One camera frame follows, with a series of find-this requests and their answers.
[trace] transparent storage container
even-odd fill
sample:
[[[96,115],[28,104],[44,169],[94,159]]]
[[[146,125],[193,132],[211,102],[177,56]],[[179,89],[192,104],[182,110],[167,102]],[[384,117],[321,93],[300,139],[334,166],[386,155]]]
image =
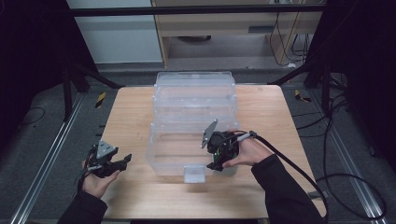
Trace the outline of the transparent storage container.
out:
[[[201,148],[203,131],[214,119],[216,131],[239,129],[235,85],[230,72],[166,73],[157,76],[152,98],[147,160],[157,175],[184,175],[186,183],[205,182],[212,155]]]

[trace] black sleeve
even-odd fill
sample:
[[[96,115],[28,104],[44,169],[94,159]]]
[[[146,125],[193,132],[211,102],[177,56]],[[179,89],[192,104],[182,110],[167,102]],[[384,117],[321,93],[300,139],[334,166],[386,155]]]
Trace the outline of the black sleeve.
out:
[[[318,209],[277,155],[253,165],[251,172],[265,190],[265,205],[271,224],[324,223]]]
[[[58,224],[100,224],[106,210],[105,202],[81,191],[67,207]]]

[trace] horizontal black pole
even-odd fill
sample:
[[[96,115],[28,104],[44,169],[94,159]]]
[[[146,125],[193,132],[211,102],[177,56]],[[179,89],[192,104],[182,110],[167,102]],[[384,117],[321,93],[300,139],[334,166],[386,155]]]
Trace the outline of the horizontal black pole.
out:
[[[98,16],[142,16],[176,14],[214,14],[214,13],[258,13],[258,12],[314,12],[323,11],[321,4],[287,5],[240,5],[240,6],[196,6],[196,7],[113,7],[113,8],[75,8],[70,10],[52,10],[49,14],[69,15],[73,17]]]

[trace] table top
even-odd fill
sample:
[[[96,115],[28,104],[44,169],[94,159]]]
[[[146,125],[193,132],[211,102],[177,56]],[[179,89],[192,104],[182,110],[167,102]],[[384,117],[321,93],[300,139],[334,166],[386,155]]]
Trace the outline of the table top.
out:
[[[250,172],[239,166],[235,175],[210,175],[201,184],[185,184],[183,176],[158,176],[146,161],[153,87],[119,90],[102,139],[119,148],[113,161],[133,154],[126,171],[110,185],[103,200],[105,218],[263,218],[264,190]],[[241,130],[254,131],[301,167],[311,168],[298,137],[282,90],[278,86],[236,85]],[[305,191],[314,188],[284,162]],[[314,200],[319,212],[325,209]]]

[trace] hand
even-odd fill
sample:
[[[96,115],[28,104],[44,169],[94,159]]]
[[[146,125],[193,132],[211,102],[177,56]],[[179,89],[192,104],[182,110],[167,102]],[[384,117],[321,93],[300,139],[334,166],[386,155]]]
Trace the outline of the hand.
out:
[[[239,142],[239,155],[232,160],[224,162],[222,167],[232,167],[239,164],[253,166],[272,154],[267,147],[257,142],[254,138],[249,137]]]
[[[89,174],[84,179],[84,183],[82,184],[82,190],[95,196],[98,199],[101,199],[105,194],[107,187],[110,185],[111,182],[117,179],[119,173],[120,171],[118,170],[112,175],[105,178],[100,178],[94,174]]]

